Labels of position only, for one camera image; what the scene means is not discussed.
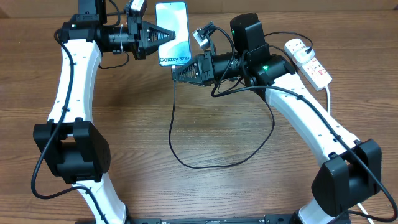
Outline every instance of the black motor joint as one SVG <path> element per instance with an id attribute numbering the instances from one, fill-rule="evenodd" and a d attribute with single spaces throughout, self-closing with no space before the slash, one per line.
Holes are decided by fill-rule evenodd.
<path id="1" fill-rule="evenodd" d="M 102 53 L 132 52 L 136 60 L 146 59 L 158 47 L 175 39 L 175 32 L 142 20 L 147 4 L 136 6 L 130 1 L 126 5 L 127 26 L 105 26 L 105 1 L 79 1 L 79 13 L 64 22 L 59 38 L 63 43 L 69 40 L 86 39 L 95 41 Z"/>
<path id="2" fill-rule="evenodd" d="M 249 13 L 235 17 L 230 22 L 231 32 L 236 49 L 234 60 L 228 67 L 232 52 L 213 55 L 210 50 L 193 57 L 189 62 L 172 72 L 172 79 L 195 85 L 210 86 L 223 79 L 242 76 L 246 86 L 271 85 L 274 80 L 286 73 L 294 74 L 294 67 L 280 55 L 270 54 L 269 45 L 264 39 L 262 24 L 257 14 Z M 209 23 L 203 29 L 194 32 L 202 48 L 203 35 L 209 34 L 214 27 Z"/>
<path id="3" fill-rule="evenodd" d="M 380 180 L 380 146 L 370 139 L 358 142 L 353 151 Z M 311 189 L 319 206 L 332 217 L 380 192 L 380 187 L 348 152 L 331 154 L 330 160 L 322 164 Z"/>

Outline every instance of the cable clip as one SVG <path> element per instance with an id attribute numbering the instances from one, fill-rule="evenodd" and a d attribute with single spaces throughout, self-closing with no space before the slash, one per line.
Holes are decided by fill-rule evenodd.
<path id="1" fill-rule="evenodd" d="M 65 106 L 62 107 L 63 111 L 69 112 L 69 108 L 66 108 Z"/>
<path id="2" fill-rule="evenodd" d="M 297 100 L 303 100 L 303 99 L 304 99 L 303 95 L 300 95 L 300 96 L 297 97 Z"/>
<path id="3" fill-rule="evenodd" d="M 122 28 L 123 24 L 120 26 L 120 51 L 123 52 L 123 44 L 122 44 Z"/>

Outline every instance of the smartphone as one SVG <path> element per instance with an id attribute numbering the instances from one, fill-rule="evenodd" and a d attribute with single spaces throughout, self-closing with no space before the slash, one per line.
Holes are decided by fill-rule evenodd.
<path id="1" fill-rule="evenodd" d="M 157 3 L 156 23 L 159 27 L 175 31 L 175 40 L 159 46 L 159 64 L 171 66 L 188 62 L 191 59 L 191 48 L 185 2 Z"/>

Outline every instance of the white power strip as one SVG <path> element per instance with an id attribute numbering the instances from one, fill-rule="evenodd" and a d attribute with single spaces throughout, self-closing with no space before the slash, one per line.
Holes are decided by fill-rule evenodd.
<path id="1" fill-rule="evenodd" d="M 317 91 L 329 85 L 331 76 L 315 58 L 313 50 L 307 53 L 309 47 L 306 47 L 302 40 L 292 39 L 286 42 L 284 49 Z"/>

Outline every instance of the wood grain surface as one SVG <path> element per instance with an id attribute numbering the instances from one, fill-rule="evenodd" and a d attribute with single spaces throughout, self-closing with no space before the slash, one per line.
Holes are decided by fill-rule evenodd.
<path id="1" fill-rule="evenodd" d="M 229 30 L 235 16 L 192 14 L 190 30 L 208 21 Z M 397 11 L 272 12 L 259 18 L 265 33 L 291 30 L 314 41 L 317 58 L 333 77 L 333 117 L 360 139 L 379 143 L 382 181 L 398 199 Z M 0 20 L 0 223 L 73 223 L 93 218 L 77 192 L 39 200 L 30 191 L 39 157 L 32 130 L 34 124 L 46 122 L 54 103 L 62 58 L 53 33 L 67 20 Z M 154 17 L 145 20 L 154 22 Z M 282 47 L 292 38 L 274 35 L 266 40 Z M 230 51 L 221 34 L 215 33 L 214 41 L 219 53 Z M 196 43 L 191 45 L 193 55 L 201 52 Z M 123 61 L 122 55 L 105 54 L 102 65 Z M 315 92 L 303 81 L 325 105 L 325 92 Z M 167 143 L 172 85 L 170 69 L 159 66 L 157 54 L 97 73 L 94 123 L 109 142 L 111 180 L 133 217 L 258 217 L 293 213 L 311 200 L 310 186 L 319 167 L 276 110 L 273 135 L 246 163 L 211 170 L 180 165 Z M 212 98 L 210 92 L 210 87 L 177 85 L 172 141 L 187 164 L 240 161 L 271 129 L 269 112 L 253 93 Z M 40 193 L 51 194 L 68 185 L 43 164 L 37 187 Z M 363 205 L 373 215 L 392 215 L 382 193 Z M 353 220 L 366 223 L 359 217 Z"/>
<path id="2" fill-rule="evenodd" d="M 114 2 L 120 10 L 123 10 L 129 1 L 114 0 Z M 155 4 L 158 2 L 169 1 L 148 0 L 146 14 L 155 14 Z M 189 13 L 393 10 L 398 5 L 398 0 L 184 0 L 183 2 L 186 2 Z M 116 11 L 108 0 L 106 6 L 108 12 Z M 0 18 L 70 17 L 77 12 L 77 0 L 0 1 Z"/>

